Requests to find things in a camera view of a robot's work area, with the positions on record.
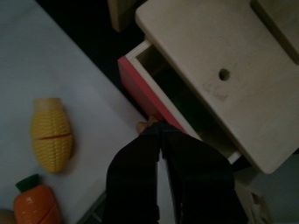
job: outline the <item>wooden drawer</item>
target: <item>wooden drawer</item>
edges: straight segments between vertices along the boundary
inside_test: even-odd
[[[123,85],[149,116],[209,144],[233,163],[240,154],[163,55],[144,41],[119,59]]]

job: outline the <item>white wooden furniture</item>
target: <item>white wooden furniture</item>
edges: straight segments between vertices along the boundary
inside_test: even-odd
[[[271,173],[299,147],[299,66],[249,1],[151,0],[136,22],[241,154]]]

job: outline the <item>white surface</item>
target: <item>white surface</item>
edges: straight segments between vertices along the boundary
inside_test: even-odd
[[[103,193],[108,164],[144,119],[35,1],[0,1],[0,32],[0,208],[12,209],[15,183],[40,173],[72,224]],[[36,97],[60,97],[69,116],[73,155],[57,175],[33,157]]]
[[[240,152],[261,172],[272,172],[299,147],[299,66],[249,1],[151,0],[136,22]],[[227,81],[221,68],[229,70]]]

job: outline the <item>wooden board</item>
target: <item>wooden board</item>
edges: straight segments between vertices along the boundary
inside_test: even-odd
[[[299,66],[249,1],[151,0],[136,22],[243,155],[272,172],[299,147]]]
[[[299,65],[299,1],[252,0],[252,9]]]

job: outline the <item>toy corn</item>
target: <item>toy corn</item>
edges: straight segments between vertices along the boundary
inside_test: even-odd
[[[37,98],[31,125],[32,148],[43,169],[60,172],[71,156],[72,135],[59,98]]]

